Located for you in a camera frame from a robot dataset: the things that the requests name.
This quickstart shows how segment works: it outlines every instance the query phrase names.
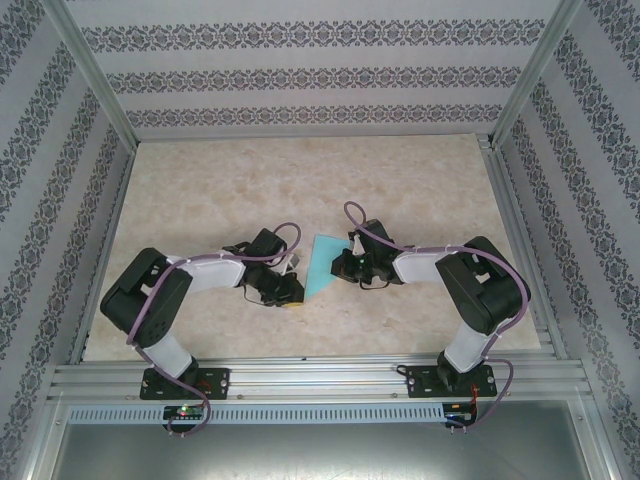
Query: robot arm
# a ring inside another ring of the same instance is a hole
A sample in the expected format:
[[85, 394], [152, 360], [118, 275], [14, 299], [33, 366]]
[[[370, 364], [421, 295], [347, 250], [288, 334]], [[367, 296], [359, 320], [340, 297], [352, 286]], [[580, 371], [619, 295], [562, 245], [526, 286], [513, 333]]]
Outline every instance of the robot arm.
[[[378, 220], [362, 225], [367, 231], [393, 242]], [[466, 390], [484, 361], [483, 352], [495, 332], [522, 306], [514, 278], [499, 265], [465, 252], [404, 251], [384, 245], [358, 230], [350, 232], [351, 249], [333, 261], [331, 273], [353, 283], [371, 285], [374, 277], [402, 285], [416, 282], [444, 283], [463, 319], [453, 341], [438, 357], [438, 378], [451, 392]], [[465, 247], [508, 262], [485, 237], [475, 237]], [[522, 280], [531, 297], [529, 288]]]
[[[189, 293], [211, 288], [251, 286], [258, 290], [265, 306], [301, 303], [304, 288], [295, 272], [287, 272], [296, 257], [284, 258], [282, 272], [251, 257], [265, 257], [285, 251], [286, 243], [275, 233], [263, 229], [253, 242], [225, 247], [219, 258], [186, 262], [174, 268], [158, 288], [144, 322], [134, 338], [154, 365], [183, 383], [193, 385], [198, 363], [171, 334], [175, 316]], [[180, 257], [165, 256], [145, 248], [109, 289], [100, 310], [120, 330], [129, 334], [147, 301], [147, 292], [158, 278]]]

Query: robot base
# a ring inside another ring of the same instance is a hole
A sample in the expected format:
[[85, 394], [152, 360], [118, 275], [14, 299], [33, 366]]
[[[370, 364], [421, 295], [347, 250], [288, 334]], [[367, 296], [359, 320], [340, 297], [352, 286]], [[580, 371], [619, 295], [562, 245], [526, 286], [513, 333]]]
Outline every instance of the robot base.
[[476, 387], [476, 397], [495, 397], [498, 395], [493, 369], [489, 365], [481, 365], [474, 374], [465, 378], [452, 392], [438, 377], [436, 365], [398, 365], [396, 371], [406, 377], [409, 398], [451, 398], [472, 397]]
[[[198, 368], [193, 386], [203, 392], [209, 400], [226, 400], [229, 391], [228, 368]], [[147, 368], [140, 386], [141, 400], [198, 400], [191, 392], [174, 385], [156, 372]]]

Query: marble tabletop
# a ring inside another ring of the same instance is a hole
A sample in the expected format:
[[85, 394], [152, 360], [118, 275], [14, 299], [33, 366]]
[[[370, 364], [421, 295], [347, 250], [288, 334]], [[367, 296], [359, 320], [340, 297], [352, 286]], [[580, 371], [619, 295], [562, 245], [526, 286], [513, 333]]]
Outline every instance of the marble tabletop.
[[[190, 256], [252, 240], [295, 221], [304, 283], [316, 234], [346, 238], [346, 200], [400, 244], [439, 246], [487, 236], [513, 261], [474, 135], [246, 139], [142, 143], [101, 298], [145, 247]], [[294, 232], [282, 231], [289, 242]], [[246, 302], [241, 289], [186, 297], [172, 331], [196, 358], [437, 353], [460, 316], [441, 284], [375, 292], [336, 280], [297, 308]], [[530, 314], [496, 349], [539, 348]], [[100, 312], [85, 360], [131, 360], [125, 335]]]

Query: cyan triangle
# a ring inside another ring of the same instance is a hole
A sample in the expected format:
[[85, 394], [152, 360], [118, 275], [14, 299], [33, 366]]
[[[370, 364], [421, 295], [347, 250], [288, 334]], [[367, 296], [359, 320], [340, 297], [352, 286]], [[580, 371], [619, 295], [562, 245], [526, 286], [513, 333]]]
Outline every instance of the cyan triangle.
[[349, 248], [349, 240], [326, 235], [315, 236], [311, 251], [311, 264], [307, 271], [305, 301], [338, 278], [331, 275], [331, 263], [340, 256], [345, 248]]

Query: wall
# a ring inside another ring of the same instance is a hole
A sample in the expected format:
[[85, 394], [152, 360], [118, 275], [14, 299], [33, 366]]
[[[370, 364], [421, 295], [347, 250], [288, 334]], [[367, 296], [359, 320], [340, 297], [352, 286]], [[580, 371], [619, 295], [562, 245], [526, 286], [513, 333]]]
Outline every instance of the wall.
[[131, 157], [41, 5], [0, 3], [0, 479], [65, 363]]
[[489, 133], [557, 3], [67, 5], [144, 140]]
[[502, 145], [569, 353], [640, 477], [640, 2], [586, 1]]

